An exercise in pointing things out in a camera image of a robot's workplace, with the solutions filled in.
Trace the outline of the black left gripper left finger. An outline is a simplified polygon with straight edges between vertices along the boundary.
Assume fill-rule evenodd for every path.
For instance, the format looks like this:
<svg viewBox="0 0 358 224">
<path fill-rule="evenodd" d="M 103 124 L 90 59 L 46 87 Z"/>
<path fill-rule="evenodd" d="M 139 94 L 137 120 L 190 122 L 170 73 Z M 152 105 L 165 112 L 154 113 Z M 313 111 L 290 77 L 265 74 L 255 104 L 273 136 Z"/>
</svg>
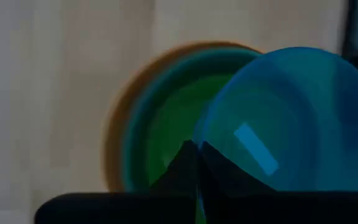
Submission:
<svg viewBox="0 0 358 224">
<path fill-rule="evenodd" d="M 165 173 L 150 186 L 150 191 L 161 195 L 195 195 L 198 175 L 197 152 L 197 146 L 193 141 L 183 141 Z"/>
</svg>

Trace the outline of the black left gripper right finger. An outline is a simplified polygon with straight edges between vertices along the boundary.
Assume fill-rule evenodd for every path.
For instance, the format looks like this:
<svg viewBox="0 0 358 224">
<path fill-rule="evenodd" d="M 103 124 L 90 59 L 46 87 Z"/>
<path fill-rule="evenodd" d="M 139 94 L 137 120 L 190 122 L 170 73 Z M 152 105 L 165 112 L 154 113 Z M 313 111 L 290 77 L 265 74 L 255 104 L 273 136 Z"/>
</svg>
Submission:
<svg viewBox="0 0 358 224">
<path fill-rule="evenodd" d="M 204 199 L 238 198 L 275 192 L 205 141 L 199 149 L 199 178 L 199 190 Z"/>
</svg>

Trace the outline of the small blue plastic bowl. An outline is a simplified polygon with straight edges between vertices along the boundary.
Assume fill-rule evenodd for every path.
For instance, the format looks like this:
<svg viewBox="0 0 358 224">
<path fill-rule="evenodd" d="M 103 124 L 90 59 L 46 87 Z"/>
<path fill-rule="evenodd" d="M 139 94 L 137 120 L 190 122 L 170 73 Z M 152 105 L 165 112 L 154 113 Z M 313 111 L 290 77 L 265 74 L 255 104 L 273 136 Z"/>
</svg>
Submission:
<svg viewBox="0 0 358 224">
<path fill-rule="evenodd" d="M 309 47 L 261 55 L 211 101 L 195 140 L 276 190 L 358 191 L 358 69 Z"/>
</svg>

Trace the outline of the bright green plastic bowl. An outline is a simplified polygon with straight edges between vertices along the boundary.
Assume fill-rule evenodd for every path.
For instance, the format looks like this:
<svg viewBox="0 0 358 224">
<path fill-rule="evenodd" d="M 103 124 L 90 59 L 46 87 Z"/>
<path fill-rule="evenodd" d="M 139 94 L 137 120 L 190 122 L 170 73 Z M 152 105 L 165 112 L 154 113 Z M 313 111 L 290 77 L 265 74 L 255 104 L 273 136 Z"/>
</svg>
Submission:
<svg viewBox="0 0 358 224">
<path fill-rule="evenodd" d="M 149 183 L 154 183 L 176 156 L 211 98 L 231 79 L 231 74 L 201 77 L 169 94 L 147 128 L 145 149 Z"/>
</svg>

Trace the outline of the dark teal plastic bowl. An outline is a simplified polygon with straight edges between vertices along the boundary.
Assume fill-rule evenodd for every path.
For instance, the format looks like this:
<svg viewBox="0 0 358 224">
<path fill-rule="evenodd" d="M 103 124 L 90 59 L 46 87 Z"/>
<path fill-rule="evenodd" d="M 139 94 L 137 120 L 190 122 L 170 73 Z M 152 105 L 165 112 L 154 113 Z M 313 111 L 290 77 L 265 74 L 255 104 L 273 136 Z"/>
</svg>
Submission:
<svg viewBox="0 0 358 224">
<path fill-rule="evenodd" d="M 122 138 L 122 181 L 126 191 L 149 187 L 145 142 L 147 128 L 163 102 L 177 88 L 201 77 L 234 74 L 261 54 L 240 47 L 197 50 L 167 62 L 135 101 Z"/>
</svg>

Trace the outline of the orange plastic bowl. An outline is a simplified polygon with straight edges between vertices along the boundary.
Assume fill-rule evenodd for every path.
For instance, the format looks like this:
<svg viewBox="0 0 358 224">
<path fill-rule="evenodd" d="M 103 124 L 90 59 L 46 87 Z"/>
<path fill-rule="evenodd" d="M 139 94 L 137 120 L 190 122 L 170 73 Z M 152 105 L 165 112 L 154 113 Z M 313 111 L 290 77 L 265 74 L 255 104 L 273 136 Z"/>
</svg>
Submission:
<svg viewBox="0 0 358 224">
<path fill-rule="evenodd" d="M 150 63 L 141 68 L 135 76 L 124 85 L 105 122 L 103 174 L 109 191 L 129 192 L 124 189 L 124 183 L 122 181 L 122 138 L 126 130 L 126 124 L 129 122 L 131 110 L 134 108 L 135 101 L 141 92 L 146 89 L 149 83 L 156 79 L 157 72 L 162 71 L 167 62 L 172 62 L 181 56 L 194 53 L 197 50 L 216 49 L 218 47 L 240 47 L 259 52 L 245 45 L 225 41 L 184 44 L 167 50 L 152 59 Z"/>
</svg>

